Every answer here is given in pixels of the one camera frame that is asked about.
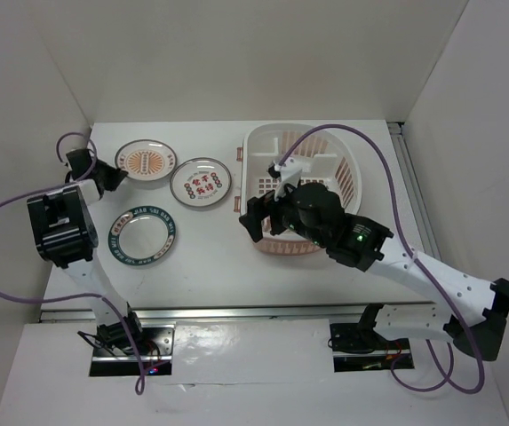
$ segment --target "white plate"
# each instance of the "white plate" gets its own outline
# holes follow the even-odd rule
[[[194,158],[181,164],[171,176],[171,193],[183,204],[207,207],[219,202],[230,190],[227,167],[212,158]]]
[[[115,155],[117,168],[126,170],[128,178],[157,180],[169,175],[177,165],[177,155],[163,142],[139,139],[122,146]]]
[[[151,264],[171,248],[175,231],[173,218],[165,210],[154,206],[136,207],[112,224],[108,247],[123,264]]]

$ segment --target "white plastic basket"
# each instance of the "white plastic basket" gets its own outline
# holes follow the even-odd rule
[[[243,182],[240,212],[246,213],[246,202],[277,187],[278,183],[267,174],[273,160],[282,157],[298,138],[312,126],[296,123],[275,123],[257,127],[244,138]],[[319,182],[335,191],[347,213],[356,214],[361,206],[361,171],[351,150],[328,131],[321,130],[307,138],[292,156],[306,166],[301,176],[302,184]],[[264,238],[255,247],[275,255],[304,255],[320,248],[297,234],[286,231],[270,235],[267,219],[262,230]]]

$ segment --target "green-rimmed plate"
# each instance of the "green-rimmed plate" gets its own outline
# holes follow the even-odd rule
[[[165,210],[154,206],[135,207],[112,224],[108,247],[123,264],[152,264],[169,251],[175,241],[175,231],[175,222]]]

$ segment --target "plate rim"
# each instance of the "plate rim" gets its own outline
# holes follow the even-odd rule
[[[175,192],[173,191],[173,179],[175,178],[175,176],[177,175],[177,172],[179,171],[179,169],[182,169],[183,166],[186,166],[188,165],[190,162],[198,162],[200,160],[208,160],[210,162],[216,162],[218,165],[222,166],[222,168],[225,170],[225,172],[228,174],[228,188],[227,190],[225,191],[225,193],[223,194],[222,197],[220,197],[219,200],[216,200],[215,202],[211,203],[211,204],[206,204],[204,206],[195,206],[193,204],[188,204],[184,201],[182,201],[176,194]],[[205,207],[210,207],[210,206],[214,206],[215,204],[223,201],[225,199],[225,197],[227,197],[227,194],[230,192],[230,188],[232,188],[233,186],[233,177],[230,173],[230,170],[228,169],[228,167],[223,164],[221,161],[215,159],[215,158],[210,158],[210,157],[195,157],[195,158],[192,158],[190,160],[187,160],[186,162],[182,162],[179,166],[177,166],[175,168],[175,170],[171,173],[171,178],[170,178],[170,181],[169,181],[169,189],[171,191],[171,195],[173,195],[173,198],[175,198],[175,200],[179,201],[181,204],[184,204],[188,207],[193,207],[193,208],[196,208],[196,209],[202,209],[202,208],[205,208]]]
[[[165,179],[167,178],[170,174],[174,173],[175,170],[177,170],[179,168],[177,162],[178,162],[178,158],[177,158],[177,153],[175,152],[175,150],[173,148],[171,148],[171,146],[169,146],[168,144],[166,144],[165,142],[162,142],[161,140],[155,140],[155,139],[147,139],[147,138],[143,138],[143,139],[135,139],[131,142],[128,142],[128,143],[125,143],[123,144],[122,146],[120,146],[118,148],[118,150],[115,152],[115,155],[114,155],[114,165],[118,168],[118,169],[122,169],[119,165],[118,165],[118,155],[120,154],[120,151],[122,151],[125,147],[127,147],[128,145],[132,145],[132,144],[135,144],[135,143],[138,143],[138,142],[156,142],[158,144],[162,144],[164,146],[167,146],[170,151],[173,153],[173,156],[175,157],[175,166],[173,167],[173,170],[170,171],[169,173],[167,173],[165,176],[161,176],[161,177],[157,177],[155,179],[150,179],[150,180],[144,180],[144,179],[138,179],[136,177],[132,177],[130,176],[130,172],[128,170],[128,178],[130,179],[133,179],[133,180],[137,180],[138,182],[154,182],[156,180],[160,180],[160,179]]]
[[[112,250],[112,247],[111,247],[111,239],[112,239],[112,229],[114,228],[114,225],[118,222],[118,220],[120,219],[120,217],[122,217],[123,215],[125,215],[126,213],[132,213],[134,214],[132,211],[135,210],[135,209],[143,209],[143,208],[149,208],[149,209],[158,209],[160,210],[160,214],[159,215],[156,215],[155,213],[150,213],[149,211],[144,213],[145,215],[151,215],[151,216],[154,216],[154,217],[158,217],[159,219],[161,219],[163,221],[163,223],[165,224],[165,226],[167,227],[167,240],[169,239],[169,224],[168,222],[165,220],[164,217],[161,217],[161,212],[165,213],[165,215],[167,217],[169,217],[169,219],[171,220],[171,223],[173,223],[173,243],[169,246],[169,248],[165,251],[165,253],[163,253],[161,256],[159,256],[157,259],[153,259],[153,257],[157,254],[157,253],[154,253],[152,256],[148,256],[148,257],[143,257],[143,258],[136,258],[136,257],[132,257],[132,256],[128,256],[123,250],[122,250],[122,247],[120,246],[120,235],[122,234],[122,230],[120,230],[120,232],[118,233],[117,235],[117,245],[118,245],[118,249],[120,250],[120,252],[127,258],[130,258],[131,260],[134,260],[134,261],[141,261],[141,260],[146,260],[146,259],[149,259],[151,258],[152,260],[150,260],[149,262],[145,262],[144,264],[129,264],[129,263],[126,263],[124,262],[122,259],[120,259],[115,253],[114,251]],[[152,263],[155,263],[157,262],[159,259],[161,259],[162,257],[164,257],[167,253],[169,253],[169,251],[172,249],[173,247],[173,244],[175,242],[175,240],[177,239],[177,226],[175,225],[175,220],[173,220],[173,215],[170,214],[169,212],[167,212],[165,209],[162,209],[161,207],[157,207],[157,206],[152,206],[150,204],[145,204],[145,205],[142,205],[142,206],[136,206],[136,207],[132,207],[131,209],[127,209],[126,211],[124,211],[123,213],[121,213],[115,220],[114,222],[112,223],[112,225],[110,226],[110,229],[108,230],[108,236],[107,236],[107,243],[108,243],[108,250],[110,250],[110,253],[112,254],[112,257],[117,260],[118,262],[122,263],[122,264],[126,264],[128,266],[145,266],[145,265],[148,265],[148,264],[152,264]]]

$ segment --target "wall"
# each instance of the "wall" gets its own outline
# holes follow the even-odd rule
[[[26,3],[89,121],[398,121],[466,0]]]
[[[405,130],[444,260],[509,279],[509,1],[469,2]],[[509,413],[509,326],[493,367]]]
[[[62,179],[54,142],[87,127],[28,12],[0,0],[0,201]],[[48,271],[37,255],[25,202],[0,211],[0,288],[40,296]],[[20,339],[35,307],[0,300],[0,398]]]

